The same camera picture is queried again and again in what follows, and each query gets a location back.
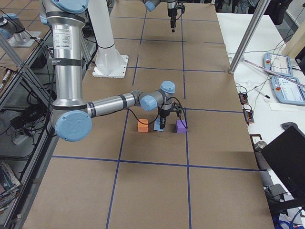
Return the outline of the blue foam block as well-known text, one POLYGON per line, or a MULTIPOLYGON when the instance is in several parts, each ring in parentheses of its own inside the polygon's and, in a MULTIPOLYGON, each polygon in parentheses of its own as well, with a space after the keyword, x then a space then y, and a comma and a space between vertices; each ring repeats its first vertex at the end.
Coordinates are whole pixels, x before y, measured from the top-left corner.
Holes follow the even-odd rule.
POLYGON ((154 121, 154 127, 153 127, 154 131, 164 131, 164 129, 161 129, 161 123, 160 120, 157 119, 154 121))

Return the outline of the black laptop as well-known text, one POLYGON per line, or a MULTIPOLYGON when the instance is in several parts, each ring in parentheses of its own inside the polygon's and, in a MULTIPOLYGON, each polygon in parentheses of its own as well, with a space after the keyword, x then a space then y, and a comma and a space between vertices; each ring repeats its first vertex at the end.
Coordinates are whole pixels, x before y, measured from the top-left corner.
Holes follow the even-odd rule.
POLYGON ((295 198, 305 196, 305 135, 290 126, 262 149, 262 155, 295 198))

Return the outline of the orange connector box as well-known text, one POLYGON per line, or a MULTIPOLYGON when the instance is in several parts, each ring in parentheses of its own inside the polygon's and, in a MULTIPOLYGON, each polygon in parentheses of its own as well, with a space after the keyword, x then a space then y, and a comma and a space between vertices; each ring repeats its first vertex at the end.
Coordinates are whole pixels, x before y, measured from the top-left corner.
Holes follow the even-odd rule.
POLYGON ((239 95, 240 103, 242 105, 248 104, 248 95, 246 92, 239 93, 238 95, 239 95))
POLYGON ((253 113, 253 110, 251 110, 251 109, 243 109, 243 114, 244 114, 245 122, 248 125, 254 123, 254 113, 253 113))

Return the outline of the upper teach pendant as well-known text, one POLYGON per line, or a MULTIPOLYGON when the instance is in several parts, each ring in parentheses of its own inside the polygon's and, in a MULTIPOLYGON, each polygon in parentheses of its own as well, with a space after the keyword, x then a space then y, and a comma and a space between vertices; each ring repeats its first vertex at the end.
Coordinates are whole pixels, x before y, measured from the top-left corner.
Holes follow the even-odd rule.
POLYGON ((279 75, 293 77, 289 56, 267 52, 264 54, 264 67, 279 75))

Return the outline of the aluminium frame post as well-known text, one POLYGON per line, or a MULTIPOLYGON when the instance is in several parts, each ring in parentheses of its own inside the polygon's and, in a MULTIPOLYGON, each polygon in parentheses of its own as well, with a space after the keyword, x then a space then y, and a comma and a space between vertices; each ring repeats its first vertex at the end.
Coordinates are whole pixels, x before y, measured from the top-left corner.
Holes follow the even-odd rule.
POLYGON ((231 65, 229 67, 228 72, 230 74, 234 74, 239 62, 242 59, 242 56, 262 18, 262 16, 264 15, 264 12, 266 11, 268 5, 269 5, 270 1, 269 0, 260 0, 258 2, 258 6, 256 8, 256 10, 254 11, 254 14, 249 22, 249 25, 244 33, 244 36, 239 44, 239 47, 234 55, 234 58, 231 62, 231 65))

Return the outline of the upper orange connector box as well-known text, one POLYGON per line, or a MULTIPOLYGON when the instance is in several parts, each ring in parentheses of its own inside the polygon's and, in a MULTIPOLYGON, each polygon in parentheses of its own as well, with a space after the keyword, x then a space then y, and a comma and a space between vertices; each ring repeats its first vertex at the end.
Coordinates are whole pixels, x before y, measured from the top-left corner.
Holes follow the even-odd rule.
POLYGON ((239 95, 240 103, 242 105, 248 104, 248 95, 246 92, 239 93, 238 95, 239 95))

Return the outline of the purple foam block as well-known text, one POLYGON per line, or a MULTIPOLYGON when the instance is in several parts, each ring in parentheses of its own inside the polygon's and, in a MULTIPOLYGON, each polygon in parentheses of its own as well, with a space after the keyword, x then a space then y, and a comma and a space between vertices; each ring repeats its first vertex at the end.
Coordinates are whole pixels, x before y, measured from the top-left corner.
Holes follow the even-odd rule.
POLYGON ((176 133, 186 133, 187 127, 185 120, 177 120, 176 121, 176 133))

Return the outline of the black marker pen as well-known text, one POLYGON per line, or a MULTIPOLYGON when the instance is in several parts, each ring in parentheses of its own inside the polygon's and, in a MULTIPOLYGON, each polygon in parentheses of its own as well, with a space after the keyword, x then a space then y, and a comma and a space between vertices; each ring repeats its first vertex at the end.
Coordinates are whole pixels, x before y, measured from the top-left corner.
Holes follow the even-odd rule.
POLYGON ((263 97, 270 99, 270 96, 268 96, 266 93, 262 92, 259 88, 255 89, 259 94, 261 94, 263 97))

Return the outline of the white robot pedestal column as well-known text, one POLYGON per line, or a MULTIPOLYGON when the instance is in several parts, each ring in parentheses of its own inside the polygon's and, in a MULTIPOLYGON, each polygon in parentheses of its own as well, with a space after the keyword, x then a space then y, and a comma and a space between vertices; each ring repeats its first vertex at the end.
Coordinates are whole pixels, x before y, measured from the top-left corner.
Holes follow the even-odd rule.
POLYGON ((129 57, 115 47, 107 1, 89 0, 88 11, 98 45, 93 76, 124 78, 129 57))

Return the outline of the orange foam block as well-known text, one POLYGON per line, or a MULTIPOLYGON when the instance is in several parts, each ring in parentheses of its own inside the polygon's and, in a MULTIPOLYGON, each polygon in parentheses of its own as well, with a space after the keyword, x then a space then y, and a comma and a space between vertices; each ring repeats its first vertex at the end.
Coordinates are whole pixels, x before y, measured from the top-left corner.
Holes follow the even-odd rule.
POLYGON ((137 129, 139 133, 147 133, 149 131, 149 120, 139 119, 137 129))

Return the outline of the lower teach pendant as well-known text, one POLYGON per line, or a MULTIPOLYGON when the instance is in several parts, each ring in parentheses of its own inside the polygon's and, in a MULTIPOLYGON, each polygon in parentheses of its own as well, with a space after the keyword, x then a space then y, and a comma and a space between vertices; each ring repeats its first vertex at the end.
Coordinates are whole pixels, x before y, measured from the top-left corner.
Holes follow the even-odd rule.
POLYGON ((289 77, 286 80, 282 77, 272 76, 272 90, 277 100, 282 104, 305 105, 305 88, 297 85, 298 78, 289 77))

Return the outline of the lower orange connector box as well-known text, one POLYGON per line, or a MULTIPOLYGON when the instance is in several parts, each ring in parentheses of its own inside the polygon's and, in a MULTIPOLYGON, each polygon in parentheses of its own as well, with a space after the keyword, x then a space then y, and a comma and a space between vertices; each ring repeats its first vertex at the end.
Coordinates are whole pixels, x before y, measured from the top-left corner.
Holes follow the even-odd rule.
POLYGON ((253 110, 251 110, 251 109, 243 109, 243 114, 244 114, 245 122, 248 125, 254 123, 254 113, 253 113, 253 110))

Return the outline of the teach pendant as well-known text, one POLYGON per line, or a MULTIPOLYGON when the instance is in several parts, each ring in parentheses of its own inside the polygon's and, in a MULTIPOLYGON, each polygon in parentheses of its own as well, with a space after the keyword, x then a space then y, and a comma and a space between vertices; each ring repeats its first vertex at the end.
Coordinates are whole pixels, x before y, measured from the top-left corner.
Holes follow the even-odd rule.
POLYGON ((298 78, 289 77, 286 80, 282 77, 272 76, 272 90, 277 100, 282 104, 305 105, 305 88, 297 85, 298 78))
POLYGON ((293 77, 289 56, 267 52, 264 54, 264 67, 279 75, 293 77))

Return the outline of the stack of magazines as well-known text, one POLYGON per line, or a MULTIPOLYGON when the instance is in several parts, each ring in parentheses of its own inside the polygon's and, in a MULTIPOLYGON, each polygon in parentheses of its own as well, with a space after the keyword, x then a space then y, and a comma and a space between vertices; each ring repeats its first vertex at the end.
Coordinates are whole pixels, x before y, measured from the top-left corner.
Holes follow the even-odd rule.
POLYGON ((0 213, 20 194, 21 182, 15 176, 9 164, 0 163, 0 213))

